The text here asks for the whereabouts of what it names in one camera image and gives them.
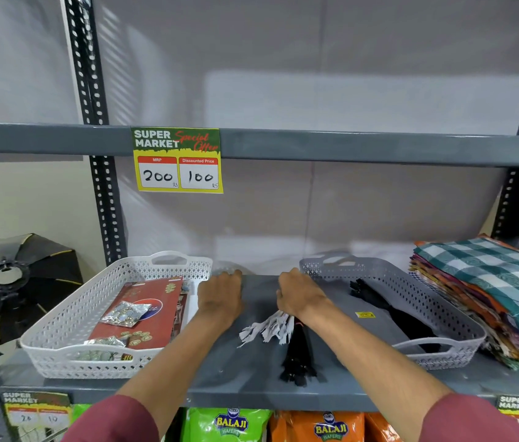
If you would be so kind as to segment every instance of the balaji wafers logo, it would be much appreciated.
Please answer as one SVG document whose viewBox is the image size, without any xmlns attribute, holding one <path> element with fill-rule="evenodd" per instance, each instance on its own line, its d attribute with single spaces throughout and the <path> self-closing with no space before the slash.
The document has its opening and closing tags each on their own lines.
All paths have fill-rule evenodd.
<svg viewBox="0 0 519 442">
<path fill-rule="evenodd" d="M 341 440 L 347 434 L 347 424 L 336 422 L 333 413 L 323 413 L 323 420 L 325 422 L 319 422 L 314 428 L 315 436 L 321 440 Z"/>
<path fill-rule="evenodd" d="M 215 417 L 214 424 L 221 436 L 226 434 L 239 436 L 247 430 L 249 422 L 245 417 L 239 415 L 239 411 L 239 408 L 228 408 L 226 414 L 219 414 Z"/>
</svg>

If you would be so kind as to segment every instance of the white backdrop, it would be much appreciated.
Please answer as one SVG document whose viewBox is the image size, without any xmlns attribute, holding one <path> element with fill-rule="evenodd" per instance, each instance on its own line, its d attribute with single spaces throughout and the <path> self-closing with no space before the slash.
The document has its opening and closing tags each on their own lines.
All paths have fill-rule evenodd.
<svg viewBox="0 0 519 442">
<path fill-rule="evenodd" d="M 519 0 L 95 0 L 111 122 L 515 134 Z M 139 193 L 129 255 L 177 249 L 279 273 L 345 248 L 405 268 L 473 237 L 503 170 L 224 161 L 223 196 Z"/>
</svg>

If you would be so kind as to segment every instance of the orange chip packet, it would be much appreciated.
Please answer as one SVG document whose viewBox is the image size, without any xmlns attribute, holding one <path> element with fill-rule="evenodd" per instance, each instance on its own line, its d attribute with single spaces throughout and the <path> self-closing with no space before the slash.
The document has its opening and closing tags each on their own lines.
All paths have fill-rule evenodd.
<svg viewBox="0 0 519 442">
<path fill-rule="evenodd" d="M 401 438 L 381 413 L 366 413 L 366 435 L 373 442 L 401 442 Z"/>
<path fill-rule="evenodd" d="M 364 442 L 364 413 L 277 411 L 270 434 L 272 442 Z"/>
</svg>

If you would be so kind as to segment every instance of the maroon sleeve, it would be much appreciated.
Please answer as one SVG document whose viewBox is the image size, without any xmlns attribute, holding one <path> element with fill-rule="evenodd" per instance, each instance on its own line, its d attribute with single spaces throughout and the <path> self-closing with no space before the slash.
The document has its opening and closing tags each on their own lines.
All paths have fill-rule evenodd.
<svg viewBox="0 0 519 442">
<path fill-rule="evenodd" d="M 419 442 L 519 442 L 519 423 L 488 401 L 450 394 L 427 412 Z"/>
<path fill-rule="evenodd" d="M 62 442 L 159 442 L 151 414 L 137 400 L 113 395 L 88 409 Z"/>
</svg>

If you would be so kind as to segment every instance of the hand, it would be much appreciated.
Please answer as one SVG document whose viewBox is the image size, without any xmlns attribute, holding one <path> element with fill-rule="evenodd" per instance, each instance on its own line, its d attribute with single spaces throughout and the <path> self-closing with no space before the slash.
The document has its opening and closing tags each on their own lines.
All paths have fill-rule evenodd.
<svg viewBox="0 0 519 442">
<path fill-rule="evenodd" d="M 198 313 L 209 314 L 225 324 L 225 330 L 231 327 L 241 314 L 241 270 L 228 274 L 222 272 L 212 276 L 198 286 Z"/>
<path fill-rule="evenodd" d="M 306 313 L 313 306 L 330 302 L 319 285 L 315 284 L 309 275 L 302 274 L 298 268 L 293 268 L 290 273 L 280 274 L 278 283 L 278 309 L 296 316 L 301 321 L 305 321 Z"/>
</svg>

